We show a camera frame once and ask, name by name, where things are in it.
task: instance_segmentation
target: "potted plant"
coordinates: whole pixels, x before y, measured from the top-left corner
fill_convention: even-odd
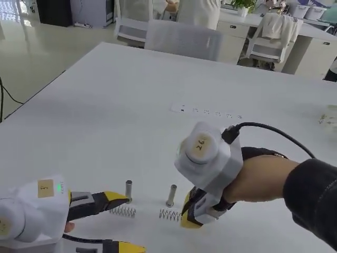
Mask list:
[[[240,17],[246,17],[248,10],[255,6],[256,0],[232,0],[231,5],[237,8]]]

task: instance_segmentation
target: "hand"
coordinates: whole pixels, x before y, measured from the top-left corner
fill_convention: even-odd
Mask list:
[[[178,11],[179,2],[173,2],[172,0],[166,0],[166,11],[176,13]]]
[[[75,228],[75,224],[73,224],[73,223],[71,223],[71,222],[68,222],[68,223],[65,225],[64,232],[65,232],[65,233],[69,233],[69,232],[71,232],[74,228]]]
[[[223,191],[229,203],[262,202],[283,197],[283,186],[297,162],[262,155],[247,159],[236,179]]]

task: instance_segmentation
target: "metal pin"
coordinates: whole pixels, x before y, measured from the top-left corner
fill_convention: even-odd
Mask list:
[[[170,194],[168,195],[168,200],[166,202],[167,207],[173,207],[174,205],[173,199],[174,199],[176,190],[177,190],[177,186],[175,184],[171,185]]]
[[[131,192],[132,192],[132,181],[131,180],[127,180],[125,182],[125,195],[129,199],[129,201],[127,202],[128,204],[132,202]]]

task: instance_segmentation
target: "metal spring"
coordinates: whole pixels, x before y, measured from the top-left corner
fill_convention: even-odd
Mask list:
[[[119,206],[114,209],[109,210],[110,213],[114,215],[129,217],[129,218],[135,218],[136,216],[136,209],[132,207],[125,207],[125,206]]]
[[[166,219],[166,220],[172,220],[172,221],[180,221],[182,218],[182,215],[180,212],[177,211],[171,211],[166,209],[160,209],[159,212],[159,218],[160,219]]]

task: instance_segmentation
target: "tiled floor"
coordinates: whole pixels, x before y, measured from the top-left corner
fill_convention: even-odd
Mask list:
[[[27,13],[22,1],[0,0],[0,76],[4,86],[15,99],[28,100],[100,42],[118,43],[113,29],[114,25],[86,29],[40,24]],[[4,116],[18,106],[5,94]]]

